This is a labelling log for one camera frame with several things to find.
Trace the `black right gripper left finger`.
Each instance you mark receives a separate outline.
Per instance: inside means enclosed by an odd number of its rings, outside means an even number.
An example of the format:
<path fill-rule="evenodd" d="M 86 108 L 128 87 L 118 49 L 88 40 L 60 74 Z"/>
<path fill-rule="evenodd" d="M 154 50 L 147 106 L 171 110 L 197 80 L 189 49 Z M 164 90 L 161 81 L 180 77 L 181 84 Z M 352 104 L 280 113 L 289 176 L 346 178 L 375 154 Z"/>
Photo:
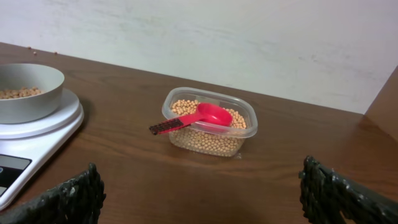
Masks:
<path fill-rule="evenodd" d="M 97 224 L 106 198 L 94 163 L 81 174 L 1 214 L 1 224 Z"/>

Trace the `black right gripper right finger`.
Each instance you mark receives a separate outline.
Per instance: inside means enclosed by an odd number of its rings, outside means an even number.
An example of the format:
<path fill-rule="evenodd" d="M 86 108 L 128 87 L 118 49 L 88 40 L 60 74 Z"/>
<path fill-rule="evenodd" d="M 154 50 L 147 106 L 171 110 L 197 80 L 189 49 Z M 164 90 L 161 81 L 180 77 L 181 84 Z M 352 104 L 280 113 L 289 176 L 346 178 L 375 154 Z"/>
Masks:
<path fill-rule="evenodd" d="M 299 172 L 300 203 L 309 223 L 397 224 L 397 202 L 307 156 Z"/>

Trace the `red plastic measuring scoop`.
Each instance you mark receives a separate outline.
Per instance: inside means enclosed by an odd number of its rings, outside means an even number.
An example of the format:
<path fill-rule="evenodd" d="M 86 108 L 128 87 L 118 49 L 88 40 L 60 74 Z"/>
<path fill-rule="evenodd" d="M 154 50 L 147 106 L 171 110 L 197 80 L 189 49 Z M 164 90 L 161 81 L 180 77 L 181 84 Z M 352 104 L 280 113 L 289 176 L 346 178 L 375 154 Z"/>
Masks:
<path fill-rule="evenodd" d="M 225 109 L 211 103 L 200 103 L 193 114 L 169 119 L 150 126 L 149 130 L 153 135 L 158 135 L 186 128 L 198 121 L 219 126 L 229 126 L 232 120 L 233 117 Z"/>

